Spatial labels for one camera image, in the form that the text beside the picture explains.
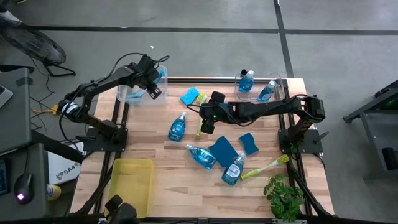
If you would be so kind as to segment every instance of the green plant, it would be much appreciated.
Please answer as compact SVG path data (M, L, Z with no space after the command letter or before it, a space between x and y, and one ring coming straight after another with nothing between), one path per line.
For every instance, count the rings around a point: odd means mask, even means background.
M300 205L304 204L303 192L298 187L283 183L283 174L277 174L269 179L264 187L264 195L271 202L271 212L276 218L292 222L301 213Z

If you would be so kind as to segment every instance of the black fan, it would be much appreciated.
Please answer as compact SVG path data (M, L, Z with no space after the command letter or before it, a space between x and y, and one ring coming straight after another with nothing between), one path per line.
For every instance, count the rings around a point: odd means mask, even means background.
M67 59L61 46L40 31L33 30L21 22L2 20L0 21L0 34L12 46L41 61L52 77L76 75L75 71L60 66ZM62 68L70 73L54 75L49 66Z

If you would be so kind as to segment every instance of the gray floor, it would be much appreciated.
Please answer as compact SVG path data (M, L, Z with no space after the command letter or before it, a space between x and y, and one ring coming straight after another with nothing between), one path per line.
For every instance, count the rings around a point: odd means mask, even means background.
M398 1L280 0L286 29L397 29ZM11 11L34 25L277 28L271 0L28 0ZM45 32L66 51L65 66L76 77L51 78L56 91L46 105L56 104L80 83L109 72L127 52L169 54L165 63L173 76L232 77L242 68L266 77L286 77L278 34L211 34L146 32ZM310 94L324 100L326 120L318 125L330 134L323 140L326 174L335 213L345 218L398 222L397 180L365 184L362 177L378 169L362 124L341 119L397 79L397 36L288 35L294 76L304 78ZM0 63L32 65L30 59L0 42ZM46 77L35 72L32 96L48 94ZM58 119L41 116L47 135L62 139ZM70 137L84 126L65 122Z

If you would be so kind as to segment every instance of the blue sponge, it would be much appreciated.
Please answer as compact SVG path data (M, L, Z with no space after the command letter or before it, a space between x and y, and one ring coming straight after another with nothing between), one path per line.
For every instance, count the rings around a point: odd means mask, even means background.
M195 88L192 87L190 88L186 94L180 97L180 99L185 103L185 105L193 103L195 98L199 95L199 91Z
M250 133L242 135L239 140L243 145L243 149L247 155L251 155L259 150L254 143L253 135Z
M225 136L218 138L214 145L209 146L209 149L222 167L231 165L234 159L238 156L238 153L236 153L235 149Z

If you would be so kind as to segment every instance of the butcher block tabletop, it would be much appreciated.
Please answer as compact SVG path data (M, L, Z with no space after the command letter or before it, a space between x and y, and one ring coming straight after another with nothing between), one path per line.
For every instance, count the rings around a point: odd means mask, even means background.
M306 93L304 80L288 78L290 96ZM180 97L190 87L211 96L213 91L226 95L225 102L241 101L236 97L233 83L170 83L167 104L157 106L132 106L126 127L129 130L126 150L121 154L124 159L152 159L154 178L149 217L217 217L217 218L274 218L271 203L263 195L263 188L269 177L284 174L287 180L286 165L265 170L255 177L238 180L234 187L223 182L224 168L217 162L211 170L195 162L185 149L187 144L207 148L225 136L237 153L243 152L239 137L251 133L259 152L246 156L244 171L258 169L270 164L281 156L277 132L280 129L278 116L265 116L252 125L242 128L218 122L213 134L201 134L195 138L199 115L189 110ZM260 91L264 84L255 84ZM100 94L95 116L99 119L111 119L117 88ZM274 94L271 100L278 100ZM253 101L257 94L247 100ZM121 103L120 115L124 103ZM173 142L167 135L174 120L186 111L186 129L180 142ZM89 199L100 179L103 152L94 152L84 160L78 177L70 212L80 209ZM333 213L325 171L319 158L311 154L302 154L305 177L308 188L326 211ZM108 200L109 184L103 195L101 211Z

